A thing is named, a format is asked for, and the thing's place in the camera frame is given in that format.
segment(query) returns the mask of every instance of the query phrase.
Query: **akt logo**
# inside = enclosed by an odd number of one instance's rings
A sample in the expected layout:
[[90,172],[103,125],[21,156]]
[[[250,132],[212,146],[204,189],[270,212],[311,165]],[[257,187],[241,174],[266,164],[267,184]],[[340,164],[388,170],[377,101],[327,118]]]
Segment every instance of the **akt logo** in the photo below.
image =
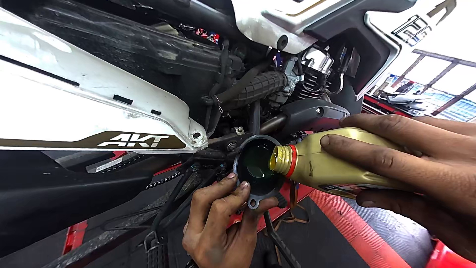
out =
[[[150,139],[154,139],[152,144],[146,143]],[[107,146],[107,145],[117,145],[119,147],[134,147],[136,143],[139,143],[142,147],[157,147],[161,139],[168,139],[168,136],[158,136],[158,135],[147,135],[145,137],[140,137],[139,134],[129,134],[122,133],[112,139],[109,142],[103,142],[98,144],[98,146]]]

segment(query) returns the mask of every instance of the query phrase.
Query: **engine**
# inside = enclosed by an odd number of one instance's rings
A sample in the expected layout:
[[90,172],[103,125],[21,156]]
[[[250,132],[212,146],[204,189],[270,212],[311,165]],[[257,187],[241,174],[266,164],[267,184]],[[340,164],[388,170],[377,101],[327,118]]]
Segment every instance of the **engine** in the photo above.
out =
[[310,48],[302,57],[291,57],[282,66],[288,83],[283,90],[268,98],[271,106],[276,108],[286,102],[307,98],[328,99],[327,95],[331,93],[328,78],[333,63],[330,54],[317,46]]

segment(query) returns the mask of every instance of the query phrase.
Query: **bolt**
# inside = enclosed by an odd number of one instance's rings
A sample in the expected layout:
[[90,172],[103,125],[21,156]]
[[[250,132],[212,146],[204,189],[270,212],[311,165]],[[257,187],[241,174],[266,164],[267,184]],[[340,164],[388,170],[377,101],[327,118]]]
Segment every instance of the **bolt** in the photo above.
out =
[[230,143],[230,144],[228,144],[228,146],[227,146],[227,150],[228,150],[229,152],[233,152],[236,148],[237,148],[237,143]]
[[192,169],[193,173],[197,173],[200,166],[199,166],[199,164],[193,164],[190,168]]

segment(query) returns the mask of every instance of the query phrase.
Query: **oil bottle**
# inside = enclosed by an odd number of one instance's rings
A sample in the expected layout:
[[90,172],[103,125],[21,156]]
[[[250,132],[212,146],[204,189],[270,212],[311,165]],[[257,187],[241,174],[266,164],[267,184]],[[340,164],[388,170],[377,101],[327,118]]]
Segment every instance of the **oil bottle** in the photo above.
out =
[[401,189],[412,187],[384,178],[321,149],[320,140],[328,134],[337,134],[369,144],[402,150],[398,145],[356,127],[345,127],[314,133],[297,145],[278,145],[274,148],[269,168],[287,178],[330,194],[355,198],[364,189]]

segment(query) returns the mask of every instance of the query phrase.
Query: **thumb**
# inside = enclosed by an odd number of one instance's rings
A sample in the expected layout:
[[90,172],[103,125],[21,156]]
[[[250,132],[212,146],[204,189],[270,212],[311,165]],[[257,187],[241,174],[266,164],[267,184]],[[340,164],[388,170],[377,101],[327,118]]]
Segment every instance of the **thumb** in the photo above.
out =
[[363,207],[379,207],[408,217],[436,235],[454,252],[476,261],[475,230],[435,201],[409,192],[384,189],[362,191],[356,201]]

